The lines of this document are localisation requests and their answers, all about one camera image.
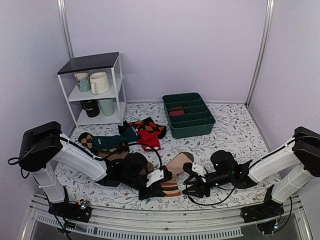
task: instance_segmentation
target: white wall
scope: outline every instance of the white wall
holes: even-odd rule
[[[320,1],[276,0],[251,110],[273,150],[298,126],[320,133]],[[315,240],[320,239],[320,179],[299,191]]]
[[[68,0],[76,57],[123,53],[129,101],[246,101],[266,0]]]
[[[69,133],[74,124],[56,76],[68,61],[57,1],[0,1],[0,22],[0,239],[18,240],[37,187],[7,159],[24,131],[58,121]]]

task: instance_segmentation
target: sock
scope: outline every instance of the sock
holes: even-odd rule
[[[136,122],[127,123],[127,121],[124,121],[123,126],[118,125],[119,134],[124,133],[125,130],[130,126],[134,126],[138,130],[144,129],[151,134],[156,133],[158,135],[158,139],[164,138],[167,133],[167,126],[158,125],[154,123],[151,117],[147,117],[144,120]]]
[[[94,136],[92,147],[94,149],[113,149],[121,143],[136,142],[140,139],[138,131],[134,127],[128,127],[123,134],[115,136]]]
[[[181,192],[178,188],[177,175],[184,172],[185,163],[193,163],[194,156],[189,152],[182,152],[175,156],[168,164],[163,165],[161,169],[163,171],[169,171],[172,173],[172,179],[169,181],[160,183],[161,187],[164,189],[166,197],[180,196]]]
[[[183,110],[170,112],[170,116],[180,116],[180,115],[184,115],[184,114],[185,114],[185,111],[183,111]]]
[[[155,132],[149,133],[147,130],[140,129],[138,134],[141,136],[140,140],[137,141],[139,144],[148,144],[156,150],[161,150],[158,135]],[[142,148],[146,152],[153,152],[153,150],[148,146],[142,145]]]
[[[116,147],[111,149],[95,149],[92,147],[93,138],[93,135],[91,135],[88,132],[84,132],[79,136],[78,141],[82,144],[82,146],[89,149],[90,152],[92,152],[94,155],[98,157],[104,158],[116,151],[116,153],[112,154],[110,157],[107,158],[109,161],[113,161],[115,159],[124,159],[129,154],[129,147],[127,146],[128,144],[126,142],[118,144]]]

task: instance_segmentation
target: patterned mug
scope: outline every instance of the patterned mug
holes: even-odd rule
[[[80,92],[85,93],[91,89],[88,71],[77,72],[74,73],[73,76]]]

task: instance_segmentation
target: green compartment tray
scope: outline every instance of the green compartment tray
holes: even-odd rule
[[[216,120],[199,93],[182,93],[162,97],[172,137],[188,138],[210,134]],[[170,115],[183,111],[183,115]]]

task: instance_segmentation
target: floral tablecloth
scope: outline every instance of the floral tablecloth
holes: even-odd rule
[[[129,103],[125,119],[128,122],[133,122],[151,117],[155,123],[167,125],[166,136],[159,140],[161,145],[159,153],[163,164],[168,163],[180,152],[189,152],[193,154],[197,163],[212,172],[214,168],[210,162],[210,156],[218,150],[231,152],[239,163],[258,160],[268,152],[257,126],[243,104],[208,103],[207,105],[216,119],[216,124],[211,134],[208,135],[182,139],[172,138],[162,103]],[[71,139],[78,142],[78,136],[83,132],[89,132],[94,136],[113,136],[118,135],[118,126],[116,124],[80,126],[74,130]],[[145,152],[141,146],[131,146],[130,150],[144,154],[150,162],[153,162],[155,168],[159,166],[158,158],[154,152]],[[118,187],[101,186],[83,173],[62,163],[57,165],[55,174],[59,181],[66,186],[71,201],[87,199],[95,206],[152,211],[226,208],[258,203],[263,201],[267,188],[280,180],[278,174],[272,175],[250,189],[236,189],[228,200],[219,205],[200,207],[190,202],[186,195],[154,197],[140,201],[138,192],[124,184],[120,184]],[[185,189],[183,181],[187,177],[186,173],[178,177],[178,186],[181,191]],[[231,184],[223,187],[232,188]],[[195,200],[203,204],[216,203],[223,200],[228,193],[229,191],[213,188],[210,197],[195,198]]]

